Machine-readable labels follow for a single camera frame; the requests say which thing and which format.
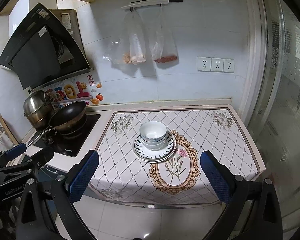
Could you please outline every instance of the black stove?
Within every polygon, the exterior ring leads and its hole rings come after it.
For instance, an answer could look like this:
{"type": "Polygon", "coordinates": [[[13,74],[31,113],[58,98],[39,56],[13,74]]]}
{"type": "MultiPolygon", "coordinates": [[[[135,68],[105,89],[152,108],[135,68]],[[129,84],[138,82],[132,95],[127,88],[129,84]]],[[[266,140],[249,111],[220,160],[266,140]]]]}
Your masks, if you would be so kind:
{"type": "MultiPolygon", "coordinates": [[[[56,153],[76,157],[100,116],[100,114],[87,115],[85,124],[77,133],[65,136],[56,131],[51,131],[42,136],[34,145],[40,148],[50,146],[56,153]]],[[[36,132],[32,138],[37,136],[39,133],[39,131],[36,132]]]]}

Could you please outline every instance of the wall socket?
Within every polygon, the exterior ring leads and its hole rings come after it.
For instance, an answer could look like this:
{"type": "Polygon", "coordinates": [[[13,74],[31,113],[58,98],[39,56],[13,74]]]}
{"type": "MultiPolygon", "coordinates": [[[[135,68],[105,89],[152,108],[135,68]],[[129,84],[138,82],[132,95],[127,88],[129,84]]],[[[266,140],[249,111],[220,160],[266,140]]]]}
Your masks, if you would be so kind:
{"type": "Polygon", "coordinates": [[[197,70],[198,71],[211,71],[211,58],[210,57],[197,57],[197,70]]]}
{"type": "Polygon", "coordinates": [[[211,59],[211,71],[223,72],[223,58],[212,58],[211,59]]]}
{"type": "Polygon", "coordinates": [[[223,72],[234,73],[234,59],[225,58],[225,62],[223,64],[223,72]]]}

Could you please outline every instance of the ornate oval frame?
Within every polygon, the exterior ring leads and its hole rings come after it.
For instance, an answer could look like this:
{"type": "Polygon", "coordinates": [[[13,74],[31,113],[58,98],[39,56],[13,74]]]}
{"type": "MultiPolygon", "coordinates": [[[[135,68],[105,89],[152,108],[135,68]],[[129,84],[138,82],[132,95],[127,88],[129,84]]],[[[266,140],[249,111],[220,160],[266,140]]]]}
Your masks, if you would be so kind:
{"type": "Polygon", "coordinates": [[[183,135],[179,135],[175,130],[172,130],[171,134],[176,138],[177,144],[180,144],[186,149],[190,157],[191,167],[187,179],[177,186],[166,184],[159,174],[158,163],[151,164],[149,175],[151,178],[153,178],[154,187],[162,192],[168,192],[171,195],[175,195],[181,191],[190,189],[195,184],[195,178],[199,175],[199,160],[197,157],[197,150],[191,147],[191,143],[189,143],[183,135]]]}

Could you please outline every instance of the patterned plate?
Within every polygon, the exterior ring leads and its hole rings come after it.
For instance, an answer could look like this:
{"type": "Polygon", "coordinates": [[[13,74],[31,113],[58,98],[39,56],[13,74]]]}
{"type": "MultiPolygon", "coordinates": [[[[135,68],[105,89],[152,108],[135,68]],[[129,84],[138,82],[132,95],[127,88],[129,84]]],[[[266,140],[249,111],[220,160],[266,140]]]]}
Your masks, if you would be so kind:
{"type": "Polygon", "coordinates": [[[141,142],[139,134],[136,135],[132,141],[132,150],[135,155],[148,163],[157,163],[168,159],[176,150],[176,146],[176,139],[169,131],[167,131],[166,142],[163,148],[157,151],[146,148],[141,142]]]}

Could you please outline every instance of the pot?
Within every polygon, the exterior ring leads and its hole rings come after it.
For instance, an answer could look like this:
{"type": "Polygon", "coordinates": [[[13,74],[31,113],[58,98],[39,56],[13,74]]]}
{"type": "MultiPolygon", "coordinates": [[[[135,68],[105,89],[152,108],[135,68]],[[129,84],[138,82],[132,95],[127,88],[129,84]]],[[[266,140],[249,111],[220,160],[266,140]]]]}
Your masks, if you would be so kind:
{"type": "Polygon", "coordinates": [[[37,130],[43,130],[49,126],[49,120],[54,115],[53,99],[49,99],[46,92],[38,90],[32,93],[24,102],[24,116],[37,130]]]}
{"type": "Polygon", "coordinates": [[[33,138],[28,146],[35,144],[44,134],[52,130],[66,136],[78,132],[83,126],[80,121],[85,116],[85,112],[86,102],[84,101],[76,101],[64,106],[51,117],[49,121],[50,128],[45,129],[33,138]]]}

